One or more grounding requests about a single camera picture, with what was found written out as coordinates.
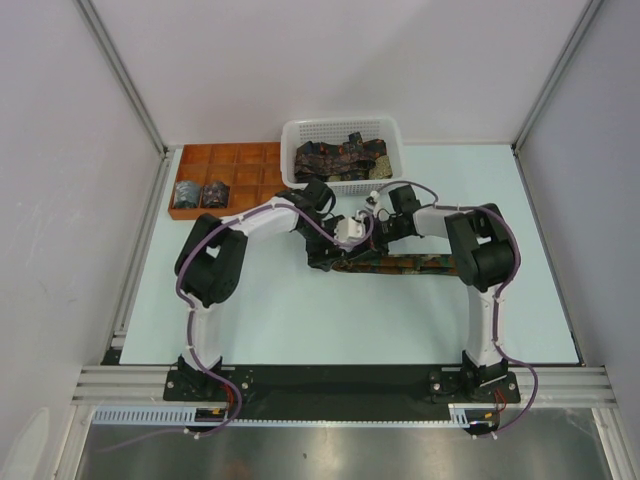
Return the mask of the orange green patterned tie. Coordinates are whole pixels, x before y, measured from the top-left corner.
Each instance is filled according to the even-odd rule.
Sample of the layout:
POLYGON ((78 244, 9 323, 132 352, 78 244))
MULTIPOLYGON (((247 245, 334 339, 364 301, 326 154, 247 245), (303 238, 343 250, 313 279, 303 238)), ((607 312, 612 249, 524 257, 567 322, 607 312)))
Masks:
POLYGON ((397 254, 367 260, 341 260, 331 269, 340 273, 457 276, 451 254, 397 254))

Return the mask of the dark red tie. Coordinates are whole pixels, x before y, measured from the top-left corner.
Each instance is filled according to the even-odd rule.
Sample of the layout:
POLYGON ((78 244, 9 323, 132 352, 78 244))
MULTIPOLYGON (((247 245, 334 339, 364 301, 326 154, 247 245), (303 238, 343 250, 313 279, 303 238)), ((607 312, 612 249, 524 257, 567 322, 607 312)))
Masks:
POLYGON ((230 187, 222 181, 213 181, 202 188, 202 208, 227 208, 229 205, 230 187))

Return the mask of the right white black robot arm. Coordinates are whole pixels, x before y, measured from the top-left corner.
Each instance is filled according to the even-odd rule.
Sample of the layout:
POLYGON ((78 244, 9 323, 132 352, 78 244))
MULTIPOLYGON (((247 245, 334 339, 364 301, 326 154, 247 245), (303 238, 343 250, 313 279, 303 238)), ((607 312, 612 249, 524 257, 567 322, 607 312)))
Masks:
POLYGON ((458 278, 467 286, 469 334, 455 394, 473 401, 498 400, 508 389, 509 361, 500 342, 501 296, 521 264, 512 229, 494 203, 447 206, 417 199, 415 182, 391 181, 370 194, 367 204, 378 215, 386 193, 393 212, 376 219, 372 245, 380 250, 409 236, 449 242, 458 278))

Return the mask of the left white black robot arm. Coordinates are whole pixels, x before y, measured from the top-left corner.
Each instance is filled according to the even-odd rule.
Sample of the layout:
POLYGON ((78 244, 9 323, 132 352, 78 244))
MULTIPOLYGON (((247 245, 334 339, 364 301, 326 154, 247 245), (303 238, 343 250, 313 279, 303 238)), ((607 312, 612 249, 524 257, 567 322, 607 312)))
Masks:
POLYGON ((297 232, 313 246, 351 253, 371 237, 369 213, 323 220, 331 189, 316 181, 303 190, 285 190, 265 203, 231 216, 205 213, 193 224, 178 255, 175 291, 187 305, 186 346, 182 358, 192 369, 186 387, 197 398, 214 397, 223 358, 214 311, 239 285, 247 247, 286 232, 297 232))

